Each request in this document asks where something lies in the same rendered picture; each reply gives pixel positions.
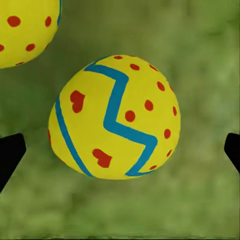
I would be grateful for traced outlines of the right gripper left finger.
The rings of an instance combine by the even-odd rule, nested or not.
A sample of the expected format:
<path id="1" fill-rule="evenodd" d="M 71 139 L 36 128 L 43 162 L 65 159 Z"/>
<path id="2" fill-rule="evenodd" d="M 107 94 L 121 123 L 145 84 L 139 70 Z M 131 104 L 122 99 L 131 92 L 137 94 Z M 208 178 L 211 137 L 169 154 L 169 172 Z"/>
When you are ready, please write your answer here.
<path id="1" fill-rule="evenodd" d="M 26 152 L 21 133 L 0 138 L 0 193 Z"/>

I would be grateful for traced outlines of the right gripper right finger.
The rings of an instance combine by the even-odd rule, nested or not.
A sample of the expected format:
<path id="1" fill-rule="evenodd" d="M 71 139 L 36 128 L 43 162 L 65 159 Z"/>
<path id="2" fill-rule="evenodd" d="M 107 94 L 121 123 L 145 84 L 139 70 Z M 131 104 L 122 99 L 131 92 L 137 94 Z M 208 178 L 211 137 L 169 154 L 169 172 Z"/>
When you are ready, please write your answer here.
<path id="1" fill-rule="evenodd" d="M 240 173 L 240 135 L 235 133 L 228 133 L 224 151 L 230 158 L 238 172 Z"/>

